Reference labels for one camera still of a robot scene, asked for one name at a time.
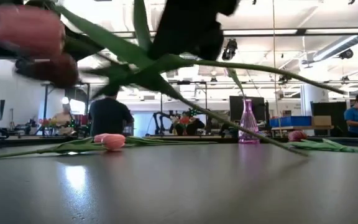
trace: pink tulip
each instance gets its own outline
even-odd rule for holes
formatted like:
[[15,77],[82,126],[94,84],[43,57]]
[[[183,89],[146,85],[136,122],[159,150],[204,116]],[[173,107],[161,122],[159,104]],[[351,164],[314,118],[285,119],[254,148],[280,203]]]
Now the pink tulip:
[[95,143],[101,143],[103,137],[105,137],[105,136],[107,136],[107,135],[109,135],[109,134],[99,134],[99,135],[97,135],[97,136],[95,136],[95,137],[93,138],[93,141],[94,141]]
[[120,134],[108,134],[102,138],[103,145],[109,151],[120,151],[125,146],[125,136]]
[[300,142],[302,139],[307,139],[308,136],[303,131],[292,131],[288,134],[290,142]]
[[0,6],[0,46],[33,58],[62,53],[65,28],[51,11],[32,6]]
[[36,80],[50,81],[57,88],[70,88],[78,82],[77,63],[69,54],[61,54],[50,60],[23,63],[16,73]]

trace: desk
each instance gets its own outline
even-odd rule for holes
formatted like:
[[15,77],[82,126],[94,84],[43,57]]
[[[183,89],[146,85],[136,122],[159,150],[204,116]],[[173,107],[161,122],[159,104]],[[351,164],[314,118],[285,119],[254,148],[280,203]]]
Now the desk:
[[175,136],[175,135],[155,135],[155,136],[147,136],[145,138],[149,139],[221,139],[222,136]]
[[0,159],[0,223],[358,224],[358,154],[216,144]]
[[331,135],[331,129],[334,128],[334,126],[287,126],[287,127],[277,127],[272,128],[272,134],[273,137],[275,137],[276,131],[294,131],[294,130],[327,130],[328,136]]
[[10,136],[8,139],[0,140],[0,147],[15,147],[40,144],[61,144],[77,138],[69,136]]

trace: man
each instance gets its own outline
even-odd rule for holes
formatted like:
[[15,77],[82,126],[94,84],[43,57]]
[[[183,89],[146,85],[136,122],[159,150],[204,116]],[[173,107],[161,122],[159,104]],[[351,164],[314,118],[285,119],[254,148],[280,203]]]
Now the man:
[[105,94],[104,99],[91,104],[91,136],[104,133],[122,134],[125,125],[134,122],[128,107],[117,101],[118,91],[119,87]]
[[52,121],[56,123],[57,126],[59,126],[58,129],[58,135],[67,135],[73,132],[73,128],[65,127],[65,125],[71,123],[71,113],[70,113],[70,105],[69,104],[63,104],[63,112],[57,113],[55,116],[53,116]]

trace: vase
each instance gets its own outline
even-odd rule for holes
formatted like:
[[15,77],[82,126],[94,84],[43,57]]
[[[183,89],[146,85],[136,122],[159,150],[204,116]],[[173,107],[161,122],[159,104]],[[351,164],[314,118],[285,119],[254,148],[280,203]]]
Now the vase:
[[[244,104],[244,110],[242,111],[242,116],[240,120],[240,127],[245,128],[246,130],[252,131],[253,133],[258,133],[258,125],[256,123],[255,116],[252,112],[252,101],[249,99],[242,100]],[[239,130],[239,144],[258,144],[259,139],[251,136],[241,130]]]

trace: pillar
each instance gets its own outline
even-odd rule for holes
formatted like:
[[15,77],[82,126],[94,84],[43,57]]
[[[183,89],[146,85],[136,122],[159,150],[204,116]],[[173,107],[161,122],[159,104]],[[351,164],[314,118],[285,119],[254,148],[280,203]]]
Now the pillar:
[[328,102],[328,90],[305,84],[301,86],[301,110],[303,116],[312,116],[311,102]]

